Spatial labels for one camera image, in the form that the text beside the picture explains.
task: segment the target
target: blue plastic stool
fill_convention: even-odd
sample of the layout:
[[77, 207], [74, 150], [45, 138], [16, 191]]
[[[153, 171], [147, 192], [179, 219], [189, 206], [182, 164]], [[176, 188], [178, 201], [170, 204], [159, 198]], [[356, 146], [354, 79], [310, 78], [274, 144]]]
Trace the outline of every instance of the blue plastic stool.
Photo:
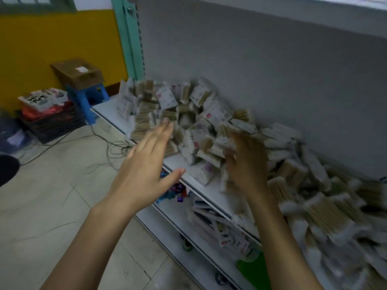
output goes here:
[[94, 113], [90, 111], [91, 106], [89, 100], [94, 101], [94, 105], [106, 102], [110, 99], [102, 83], [93, 87], [84, 88], [83, 90], [76, 90], [71, 86], [66, 85], [66, 90], [70, 100], [81, 107], [82, 112], [85, 114], [86, 121], [90, 125], [95, 124], [96, 119]]

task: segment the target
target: hand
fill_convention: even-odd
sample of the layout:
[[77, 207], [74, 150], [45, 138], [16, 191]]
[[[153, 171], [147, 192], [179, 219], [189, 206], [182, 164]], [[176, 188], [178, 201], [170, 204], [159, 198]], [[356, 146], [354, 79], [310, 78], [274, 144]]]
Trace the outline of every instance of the hand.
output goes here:
[[135, 214], [179, 182], [186, 169], [178, 168], [160, 178], [165, 148], [173, 127], [173, 123], [163, 122], [148, 131], [145, 138], [130, 150], [104, 199], [113, 204], [114, 209]]
[[267, 190], [267, 157], [263, 145], [249, 136], [232, 134], [236, 159], [225, 153], [227, 169], [234, 183], [246, 196]]

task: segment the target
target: yellow wall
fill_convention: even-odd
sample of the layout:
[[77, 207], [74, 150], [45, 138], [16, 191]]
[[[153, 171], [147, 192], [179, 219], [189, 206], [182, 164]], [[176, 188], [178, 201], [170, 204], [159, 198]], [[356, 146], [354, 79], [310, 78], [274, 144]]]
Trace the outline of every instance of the yellow wall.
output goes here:
[[102, 70], [105, 85], [127, 77], [113, 10], [0, 16], [0, 107], [61, 83], [50, 63], [81, 57]]

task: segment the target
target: teal door frame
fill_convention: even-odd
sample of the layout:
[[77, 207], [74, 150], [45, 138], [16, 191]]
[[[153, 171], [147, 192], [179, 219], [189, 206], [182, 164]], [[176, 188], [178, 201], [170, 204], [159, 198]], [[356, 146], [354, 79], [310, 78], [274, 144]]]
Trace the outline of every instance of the teal door frame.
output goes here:
[[144, 60], [136, 4], [128, 0], [111, 0], [111, 3], [116, 15], [128, 77], [142, 80], [145, 77]]

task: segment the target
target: window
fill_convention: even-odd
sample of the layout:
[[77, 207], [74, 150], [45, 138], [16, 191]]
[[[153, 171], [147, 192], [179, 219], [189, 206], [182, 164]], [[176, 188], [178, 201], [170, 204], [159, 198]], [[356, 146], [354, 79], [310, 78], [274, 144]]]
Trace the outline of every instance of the window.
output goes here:
[[0, 14], [75, 10], [73, 0], [0, 0]]

